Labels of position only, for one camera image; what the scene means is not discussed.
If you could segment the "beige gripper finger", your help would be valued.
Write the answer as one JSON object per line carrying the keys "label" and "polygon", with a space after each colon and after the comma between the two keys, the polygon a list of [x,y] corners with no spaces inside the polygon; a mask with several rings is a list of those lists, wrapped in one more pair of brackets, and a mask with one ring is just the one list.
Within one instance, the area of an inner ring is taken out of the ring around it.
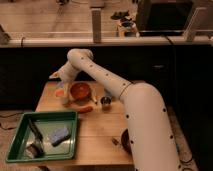
{"label": "beige gripper finger", "polygon": [[66,105],[70,101],[70,98],[69,98],[70,84],[69,83],[65,83],[64,87],[63,87],[63,90],[64,90],[64,96],[62,98],[62,104]]}
{"label": "beige gripper finger", "polygon": [[63,86],[64,86],[63,81],[59,81],[59,82],[57,83],[57,85],[56,85],[56,88],[57,88],[57,89],[58,89],[58,88],[63,88]]}

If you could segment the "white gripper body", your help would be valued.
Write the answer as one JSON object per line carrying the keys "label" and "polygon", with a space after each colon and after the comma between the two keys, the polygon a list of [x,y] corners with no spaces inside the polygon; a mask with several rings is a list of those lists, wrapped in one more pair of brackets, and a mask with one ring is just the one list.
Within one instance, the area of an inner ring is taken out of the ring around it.
{"label": "white gripper body", "polygon": [[67,61],[57,71],[53,72],[49,78],[59,78],[63,83],[72,83],[79,73],[80,70]]}

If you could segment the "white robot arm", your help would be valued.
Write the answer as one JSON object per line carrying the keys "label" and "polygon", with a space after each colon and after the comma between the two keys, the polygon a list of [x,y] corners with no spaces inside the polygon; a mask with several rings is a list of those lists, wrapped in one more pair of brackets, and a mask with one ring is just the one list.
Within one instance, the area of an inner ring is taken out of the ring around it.
{"label": "white robot arm", "polygon": [[180,171],[175,138],[160,92],[130,81],[93,62],[89,49],[71,49],[67,62],[50,75],[63,85],[86,72],[124,105],[135,171]]}

